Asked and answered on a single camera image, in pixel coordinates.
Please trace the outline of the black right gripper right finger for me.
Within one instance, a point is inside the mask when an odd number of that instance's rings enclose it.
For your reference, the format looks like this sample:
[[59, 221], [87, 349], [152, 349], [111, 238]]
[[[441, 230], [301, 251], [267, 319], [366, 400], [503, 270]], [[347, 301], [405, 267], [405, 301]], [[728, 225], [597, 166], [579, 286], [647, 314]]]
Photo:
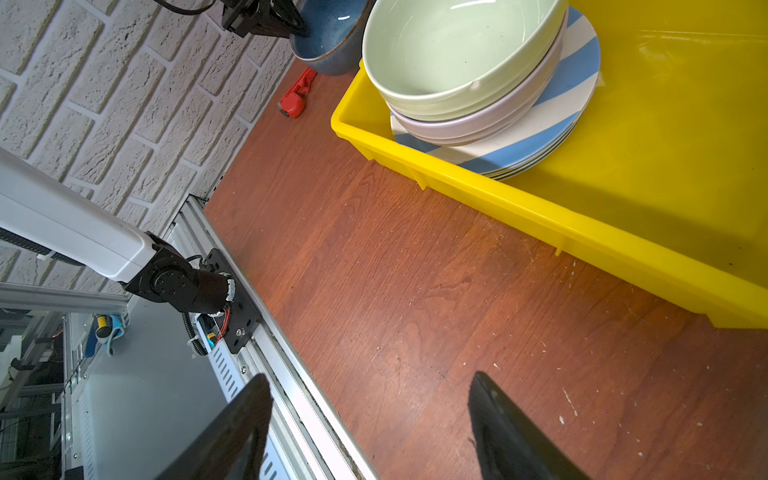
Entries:
[[468, 410], [484, 479], [585, 479], [489, 375], [475, 373]]

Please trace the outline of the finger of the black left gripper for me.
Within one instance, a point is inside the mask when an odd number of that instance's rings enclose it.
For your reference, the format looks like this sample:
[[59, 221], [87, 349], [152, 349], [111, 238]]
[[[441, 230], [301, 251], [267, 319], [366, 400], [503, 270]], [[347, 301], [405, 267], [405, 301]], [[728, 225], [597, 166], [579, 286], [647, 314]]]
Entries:
[[291, 0], [224, 0], [222, 27], [240, 37], [252, 34], [289, 38], [309, 34], [307, 22]]

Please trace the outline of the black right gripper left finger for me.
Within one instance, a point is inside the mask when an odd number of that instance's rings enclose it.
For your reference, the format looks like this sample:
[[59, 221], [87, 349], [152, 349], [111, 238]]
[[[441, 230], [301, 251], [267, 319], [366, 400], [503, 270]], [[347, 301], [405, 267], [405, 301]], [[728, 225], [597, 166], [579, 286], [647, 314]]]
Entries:
[[158, 477], [257, 479], [272, 409], [270, 383], [264, 374], [258, 374]]

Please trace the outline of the dark blue ceramic bowl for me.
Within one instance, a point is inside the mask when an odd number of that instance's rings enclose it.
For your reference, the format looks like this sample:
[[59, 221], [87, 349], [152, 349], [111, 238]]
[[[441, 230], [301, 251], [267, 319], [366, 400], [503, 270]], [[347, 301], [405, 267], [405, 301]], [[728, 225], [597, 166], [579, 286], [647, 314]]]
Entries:
[[365, 26], [374, 1], [304, 1], [299, 13], [308, 36], [290, 38], [294, 55], [321, 75], [341, 76], [358, 68]]

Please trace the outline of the light green ceramic bowl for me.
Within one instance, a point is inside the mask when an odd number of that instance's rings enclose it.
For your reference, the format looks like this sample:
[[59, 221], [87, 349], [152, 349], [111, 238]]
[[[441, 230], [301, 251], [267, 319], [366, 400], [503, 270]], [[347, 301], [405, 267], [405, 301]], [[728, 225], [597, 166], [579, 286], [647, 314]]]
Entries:
[[568, 8], [562, 0], [378, 1], [364, 32], [363, 66], [400, 114], [427, 122], [463, 117], [529, 76]]

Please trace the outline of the lavender ceramic bowl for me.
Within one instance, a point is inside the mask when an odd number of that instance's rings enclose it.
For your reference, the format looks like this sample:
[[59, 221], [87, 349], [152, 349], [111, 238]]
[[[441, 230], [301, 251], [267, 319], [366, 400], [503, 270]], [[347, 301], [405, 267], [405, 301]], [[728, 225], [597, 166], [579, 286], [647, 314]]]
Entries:
[[541, 97], [561, 58], [568, 26], [566, 11], [551, 47], [534, 70], [505, 96], [472, 114], [446, 121], [409, 118], [389, 106], [394, 119], [412, 136], [438, 146], [460, 146], [488, 138], [519, 121]]

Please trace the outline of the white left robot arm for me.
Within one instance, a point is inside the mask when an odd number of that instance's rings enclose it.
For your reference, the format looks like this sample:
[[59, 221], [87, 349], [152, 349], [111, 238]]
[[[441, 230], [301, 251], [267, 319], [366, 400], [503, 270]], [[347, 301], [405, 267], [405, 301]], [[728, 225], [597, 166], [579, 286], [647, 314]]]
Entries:
[[1, 5], [1, 278], [123, 294], [293, 61], [220, 1]]

